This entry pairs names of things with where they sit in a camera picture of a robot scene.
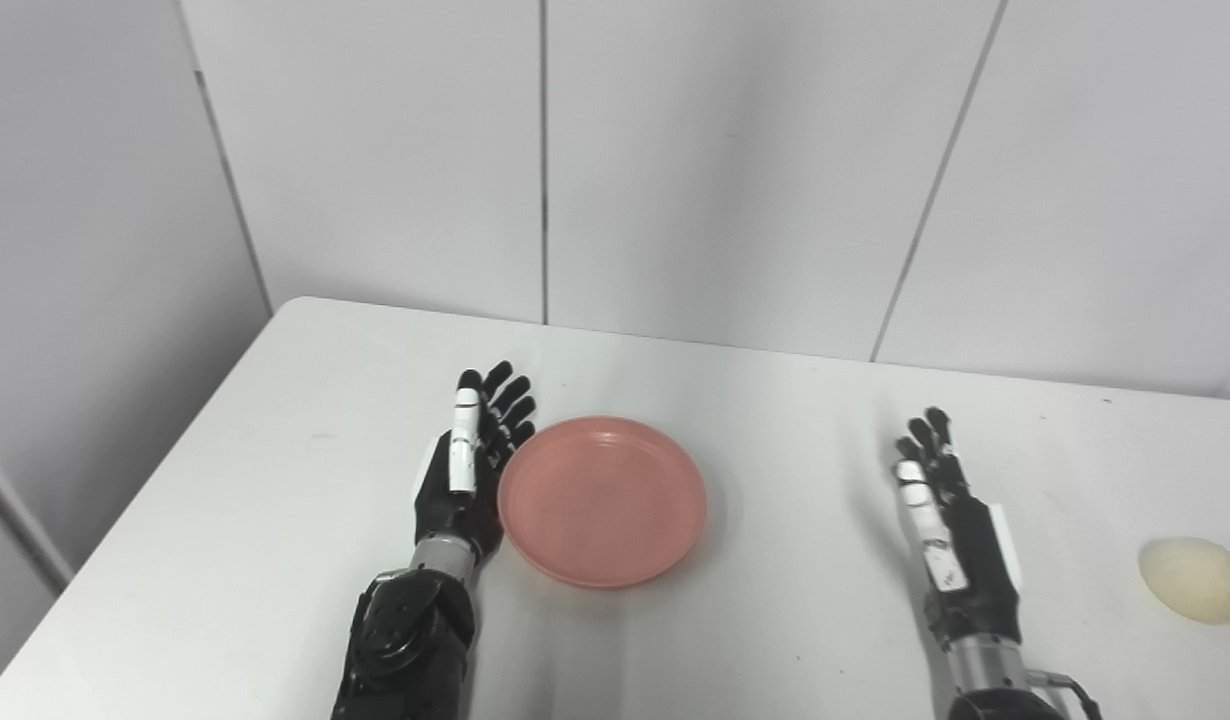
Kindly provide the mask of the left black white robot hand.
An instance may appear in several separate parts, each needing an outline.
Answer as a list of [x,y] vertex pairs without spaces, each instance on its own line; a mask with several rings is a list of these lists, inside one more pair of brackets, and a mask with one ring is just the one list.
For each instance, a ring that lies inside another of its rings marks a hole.
[[487,373],[464,370],[451,427],[435,438],[415,492],[415,542],[459,538],[482,562],[504,542],[501,478],[536,434],[531,378],[501,361]]

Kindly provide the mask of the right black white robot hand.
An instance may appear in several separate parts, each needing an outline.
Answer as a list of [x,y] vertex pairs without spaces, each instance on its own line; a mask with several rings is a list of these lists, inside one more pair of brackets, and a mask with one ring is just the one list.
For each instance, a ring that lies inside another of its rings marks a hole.
[[940,650],[968,638],[1022,642],[1018,587],[996,516],[970,489],[950,415],[926,407],[895,447],[891,475],[927,578],[922,614]]

